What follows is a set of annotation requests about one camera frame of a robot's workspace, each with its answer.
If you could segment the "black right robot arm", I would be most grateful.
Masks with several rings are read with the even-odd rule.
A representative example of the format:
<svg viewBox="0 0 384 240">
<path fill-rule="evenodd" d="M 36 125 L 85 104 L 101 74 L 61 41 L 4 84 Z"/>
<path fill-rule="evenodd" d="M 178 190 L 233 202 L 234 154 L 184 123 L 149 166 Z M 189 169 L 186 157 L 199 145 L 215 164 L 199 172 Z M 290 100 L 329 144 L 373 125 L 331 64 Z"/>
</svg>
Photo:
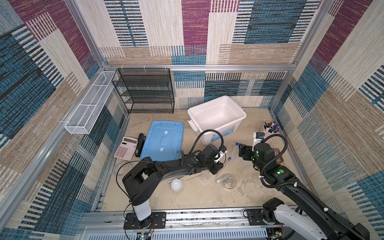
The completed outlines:
<svg viewBox="0 0 384 240">
<path fill-rule="evenodd" d="M 262 185 L 276 189 L 296 203 L 306 217 L 293 211 L 283 201 L 273 198 L 263 205 L 265 222 L 287 225 L 308 240 L 368 240 L 369 231 L 337 214 L 307 189 L 288 168 L 278 164 L 280 155 L 266 140 L 254 146 L 239 144 L 239 157 L 251 161 L 260 172 Z"/>
</svg>

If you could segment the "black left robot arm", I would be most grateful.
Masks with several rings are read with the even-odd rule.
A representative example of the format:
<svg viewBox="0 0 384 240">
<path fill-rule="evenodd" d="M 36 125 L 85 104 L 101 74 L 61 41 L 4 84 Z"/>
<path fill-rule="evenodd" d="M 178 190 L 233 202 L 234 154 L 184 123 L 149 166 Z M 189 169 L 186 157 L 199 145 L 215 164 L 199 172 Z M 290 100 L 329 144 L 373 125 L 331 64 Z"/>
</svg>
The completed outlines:
<svg viewBox="0 0 384 240">
<path fill-rule="evenodd" d="M 215 175 L 224 167 L 220 159 L 226 157 L 226 150 L 225 146 L 208 145 L 202 151 L 183 153 L 177 160 L 159 162 L 146 157 L 139 161 L 122 179 L 136 218 L 140 222 L 151 219 L 149 198 L 160 182 L 203 171 Z"/>
</svg>

